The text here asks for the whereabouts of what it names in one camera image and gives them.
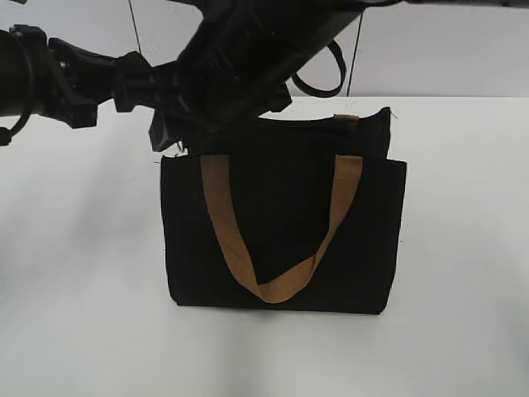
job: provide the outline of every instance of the bag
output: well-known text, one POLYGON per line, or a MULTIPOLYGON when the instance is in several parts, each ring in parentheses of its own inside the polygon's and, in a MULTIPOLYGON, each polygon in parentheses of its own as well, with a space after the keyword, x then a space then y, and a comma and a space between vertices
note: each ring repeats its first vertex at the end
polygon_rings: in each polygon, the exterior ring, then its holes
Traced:
POLYGON ((388 108, 359 119, 258 119, 164 158, 169 292, 179 305, 381 313, 406 164, 388 108))

